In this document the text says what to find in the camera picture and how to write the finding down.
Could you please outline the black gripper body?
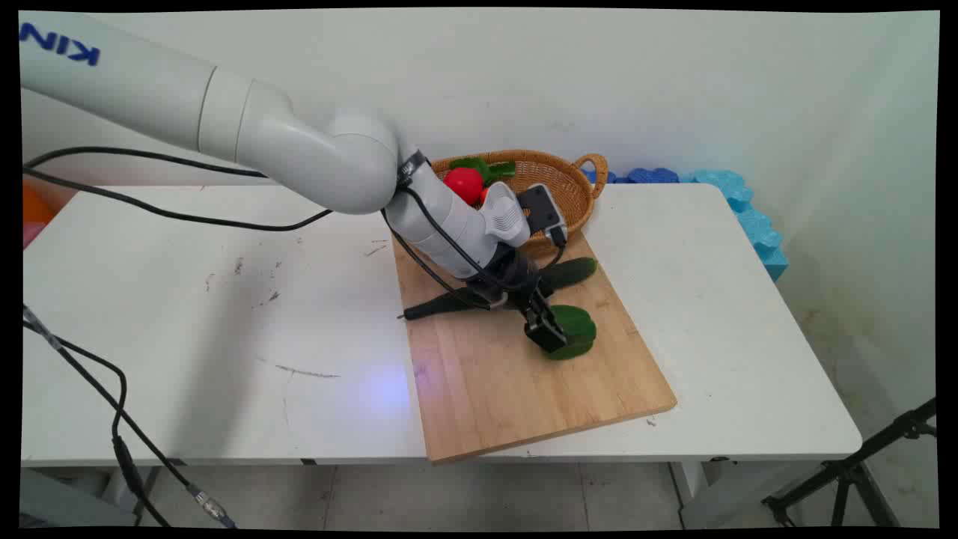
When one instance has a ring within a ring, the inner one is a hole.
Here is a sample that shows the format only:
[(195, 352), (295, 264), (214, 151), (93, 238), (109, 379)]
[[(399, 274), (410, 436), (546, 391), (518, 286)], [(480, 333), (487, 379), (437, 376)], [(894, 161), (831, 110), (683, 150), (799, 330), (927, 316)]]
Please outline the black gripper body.
[(510, 246), (496, 246), (483, 272), (466, 280), (466, 290), (492, 307), (529, 310), (540, 281), (532, 259)]

